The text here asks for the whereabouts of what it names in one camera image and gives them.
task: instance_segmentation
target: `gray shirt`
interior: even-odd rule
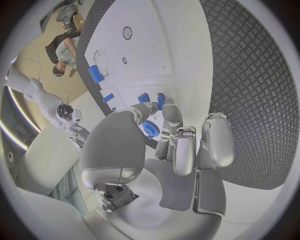
[[[79,41],[79,36],[71,38],[73,41],[75,48],[77,48],[77,44]],[[56,55],[58,57],[58,60],[61,60],[65,62],[69,67],[76,69],[76,59],[71,51],[71,49],[62,41],[57,49],[56,49]]]

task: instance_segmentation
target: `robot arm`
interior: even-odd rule
[[[44,90],[41,82],[28,78],[14,66],[9,70],[5,85],[24,94],[24,97],[38,104],[41,113],[57,128],[65,130],[73,144],[82,150],[89,132],[78,125],[81,121],[81,111],[73,109],[58,96]]]

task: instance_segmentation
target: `blue gear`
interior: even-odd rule
[[[149,139],[157,137],[161,133],[158,126],[156,126],[156,124],[152,121],[146,120],[145,122],[143,122],[142,126],[144,128],[145,133],[148,134]]]

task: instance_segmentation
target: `white robot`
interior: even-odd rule
[[[155,157],[145,160],[145,136],[138,126],[158,111],[156,102],[115,111],[89,133],[78,125],[80,110],[47,93],[36,79],[11,67],[6,85],[36,102],[81,151],[81,178],[98,191],[102,209],[86,219],[96,237],[105,238],[106,230],[95,224],[100,219],[116,229],[118,234],[107,233],[115,240],[214,237],[226,210],[225,189],[215,168],[234,159],[233,133],[224,114],[206,118],[197,155],[196,129],[183,125],[181,111],[167,98]]]

